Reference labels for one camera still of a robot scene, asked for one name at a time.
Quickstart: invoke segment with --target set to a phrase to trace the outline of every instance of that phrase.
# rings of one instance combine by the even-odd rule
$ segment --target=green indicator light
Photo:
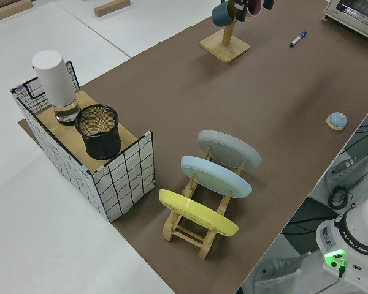
[[[334,257],[336,255],[345,255],[345,251],[343,249],[338,249],[335,251],[328,252],[324,255],[326,258]]]

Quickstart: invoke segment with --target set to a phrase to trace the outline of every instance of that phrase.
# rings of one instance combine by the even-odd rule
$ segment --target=marker
[[[302,32],[297,38],[295,38],[291,43],[290,43],[290,48],[294,47],[302,38],[305,37],[305,35],[307,34],[307,31]]]

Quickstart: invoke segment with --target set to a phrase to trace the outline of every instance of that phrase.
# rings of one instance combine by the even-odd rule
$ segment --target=wooden mug stand base
[[[210,160],[210,148],[207,148],[206,160]],[[244,169],[245,163],[243,162],[241,166],[235,171],[237,175],[241,174],[241,171]],[[186,185],[185,189],[182,190],[182,195],[191,199],[195,190],[197,188],[197,182],[195,182],[195,176],[192,176],[189,183]],[[227,194],[227,196],[223,196],[221,203],[217,209],[217,213],[221,214],[222,216],[225,214],[226,208],[228,207],[229,201],[231,199],[232,191]],[[171,210],[171,213],[164,224],[163,229],[163,237],[166,241],[170,241],[173,235],[184,239],[185,241],[199,247],[199,252],[197,256],[203,260],[205,260],[209,250],[214,242],[215,235],[217,232],[215,230],[207,230],[206,236],[203,238],[198,234],[182,227],[179,223],[182,219],[182,216],[179,213],[176,213],[174,210]]]
[[[230,63],[243,55],[250,46],[233,36],[234,24],[231,23],[224,29],[201,40],[200,46],[225,63]]]

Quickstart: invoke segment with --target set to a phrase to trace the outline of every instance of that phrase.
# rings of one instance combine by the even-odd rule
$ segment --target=white plate
[[[262,157],[255,149],[228,134],[203,130],[197,135],[197,142],[203,151],[211,147],[211,158],[228,167],[238,168],[244,161],[243,169],[253,170],[262,162]]]

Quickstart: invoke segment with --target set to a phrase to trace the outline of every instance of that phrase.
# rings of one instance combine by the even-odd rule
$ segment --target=wooden block
[[[80,108],[96,104],[85,91],[76,93],[77,102]],[[56,136],[57,139],[93,174],[97,168],[109,160],[97,160],[90,157],[86,152],[86,147],[82,136],[78,133],[75,126],[64,126],[60,124],[53,112],[52,107],[47,107],[36,116],[41,122]],[[121,151],[136,142],[135,136],[127,131],[121,124],[118,125],[118,133],[121,140]]]
[[[131,2],[129,0],[114,0],[112,2],[109,2],[107,4],[103,4],[101,6],[94,8],[94,13],[98,17],[101,17],[105,14],[108,14],[110,12],[116,11],[120,8],[129,6]]]
[[[235,36],[231,37],[228,45],[223,45],[223,35],[224,30],[221,29],[204,40],[201,40],[200,46],[225,63],[232,62],[250,49],[250,46],[247,43],[241,41]]]
[[[32,7],[33,4],[31,3],[31,0],[20,0],[18,2],[1,7],[0,20]]]

